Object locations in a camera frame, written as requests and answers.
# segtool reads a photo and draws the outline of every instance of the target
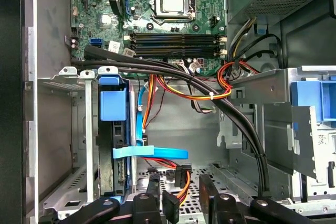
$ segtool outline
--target metal side panel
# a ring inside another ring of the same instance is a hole
[[[79,168],[71,174],[58,188],[44,201],[44,209],[53,209],[58,219],[63,220],[87,204],[87,177],[86,167]]]

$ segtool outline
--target white label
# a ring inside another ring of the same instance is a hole
[[[201,67],[202,67],[201,64],[199,64],[197,61],[189,65],[189,69],[191,70],[192,73],[194,73],[197,68],[201,68]]]
[[[128,57],[133,57],[135,55],[135,52],[133,50],[125,47],[123,55],[128,56]]]
[[[110,43],[109,43],[109,51],[110,52],[116,52],[118,54],[119,53],[119,48],[120,48],[120,42],[115,42],[113,40],[110,40]]]

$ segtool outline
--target cable tie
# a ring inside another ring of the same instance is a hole
[[[210,99],[213,100],[214,99],[214,92],[210,92],[209,95],[210,95]]]
[[[256,157],[256,158],[266,157],[266,153],[263,153],[263,154],[256,154],[255,157]]]
[[[190,74],[190,78],[188,79],[188,84],[190,84],[191,83],[191,80],[194,78],[195,76],[193,75],[193,74]]]

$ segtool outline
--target cpu socket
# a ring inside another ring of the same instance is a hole
[[[150,5],[154,12],[152,19],[159,25],[169,21],[190,22],[196,18],[195,0],[151,0]]]

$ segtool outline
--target black wire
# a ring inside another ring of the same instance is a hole
[[[139,93],[140,93],[140,78],[139,78],[139,75],[138,74],[136,74],[137,75],[137,79],[138,79],[138,96],[139,96]]]
[[[159,109],[158,109],[158,111],[156,112],[156,114],[149,120],[149,122],[147,123],[147,125],[145,126],[145,128],[147,128],[148,126],[149,126],[149,124],[151,123],[151,122],[153,122],[153,120],[157,117],[157,115],[159,114],[159,112],[161,111],[161,108],[162,108],[162,104],[163,104],[163,98],[164,98],[164,95],[166,94],[166,90],[164,89],[163,90],[163,93],[162,93],[162,96],[161,96],[161,102],[160,102],[160,106],[159,106]]]
[[[262,54],[270,54],[270,55],[275,55],[274,51],[271,50],[261,50],[261,51],[257,51],[253,54],[251,54],[250,56],[246,57],[245,59],[242,59],[242,61],[244,62],[248,62],[250,59],[254,58],[254,57],[261,57]]]
[[[254,47],[256,44],[258,44],[262,40],[270,38],[270,37],[274,37],[276,39],[276,41],[277,41],[277,54],[278,54],[278,58],[281,59],[281,60],[279,60],[279,68],[281,68],[281,69],[287,68],[287,64],[285,63],[285,58],[283,57],[284,55],[282,53],[282,43],[281,43],[281,40],[275,34],[266,34],[266,35],[261,36],[260,38],[257,38],[256,40],[252,41],[245,48],[243,48],[241,51],[239,51],[238,55],[236,56],[236,59],[239,59],[248,50],[250,50],[252,47]]]

